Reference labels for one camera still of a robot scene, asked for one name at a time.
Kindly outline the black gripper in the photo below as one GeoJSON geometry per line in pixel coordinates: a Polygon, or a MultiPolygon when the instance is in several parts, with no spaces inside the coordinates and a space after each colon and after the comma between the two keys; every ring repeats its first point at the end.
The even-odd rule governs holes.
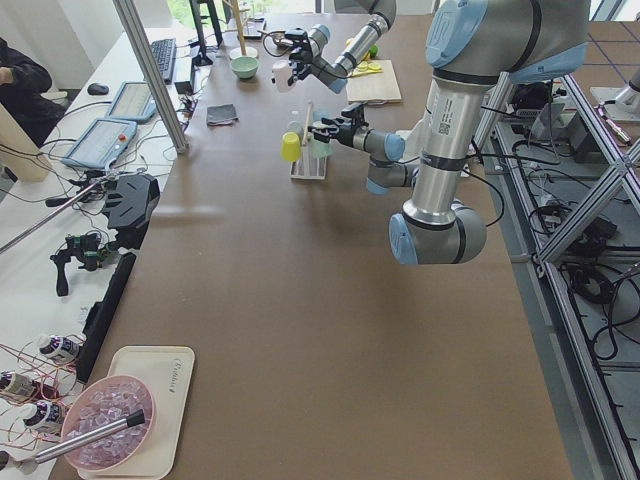
{"type": "Polygon", "coordinates": [[[330,142],[339,136],[339,142],[343,145],[352,148],[364,148],[366,146],[370,128],[365,119],[364,103],[353,103],[345,107],[341,111],[341,117],[322,117],[320,123],[324,127],[308,128],[308,132],[316,141],[330,142]]]}
{"type": "Polygon", "coordinates": [[[292,43],[289,55],[291,75],[287,80],[287,85],[293,86],[296,82],[304,80],[308,75],[314,73],[311,35],[302,29],[291,29],[285,32],[285,39],[292,43]]]}

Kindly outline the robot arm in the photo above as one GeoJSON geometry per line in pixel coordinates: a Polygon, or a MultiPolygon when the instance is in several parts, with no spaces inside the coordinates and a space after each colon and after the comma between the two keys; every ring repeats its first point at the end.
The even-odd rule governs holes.
{"type": "Polygon", "coordinates": [[[458,264],[476,257],[486,225],[455,193],[485,93],[506,73],[514,84],[553,80],[584,62],[587,1],[446,1],[425,46],[432,83],[416,125],[420,165],[413,193],[389,221],[401,264],[458,264]]]}
{"type": "Polygon", "coordinates": [[[333,62],[323,57],[323,50],[331,37],[326,25],[317,24],[309,30],[297,28],[285,32],[285,38],[292,42],[293,49],[283,70],[287,77],[274,75],[280,91],[286,91],[309,75],[336,94],[344,89],[348,76],[379,38],[391,29],[396,18],[395,1],[358,1],[358,4],[366,9],[370,17],[333,62]]]}

